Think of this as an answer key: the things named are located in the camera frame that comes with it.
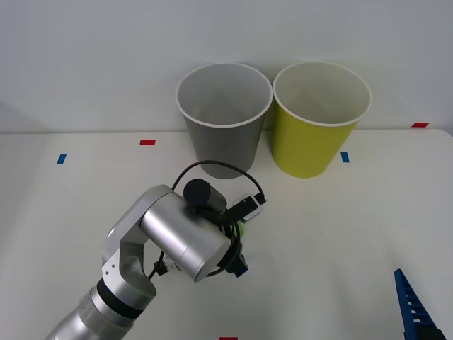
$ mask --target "white tabletop surface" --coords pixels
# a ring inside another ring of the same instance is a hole
[[[155,145],[139,145],[155,139]],[[128,340],[403,339],[402,268],[453,338],[453,138],[354,131],[316,178],[275,165],[264,134],[250,173],[268,202],[246,225],[250,270],[200,283],[167,274]],[[67,154],[57,165],[59,154]],[[0,334],[43,339],[101,277],[110,228],[140,194],[196,161],[178,133],[0,135]],[[207,179],[230,203],[246,178]],[[148,242],[146,269],[159,255]]]

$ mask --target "red tape marker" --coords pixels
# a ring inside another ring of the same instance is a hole
[[[140,145],[155,145],[156,140],[141,140]]]
[[[412,128],[426,128],[428,126],[429,123],[414,123],[411,127]]]

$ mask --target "silver cylinder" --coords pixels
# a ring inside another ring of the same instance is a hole
[[[134,321],[114,312],[92,287],[46,340],[121,340]]]
[[[156,201],[140,228],[195,282],[212,271],[231,243],[211,222],[189,212],[184,198],[176,193]]]

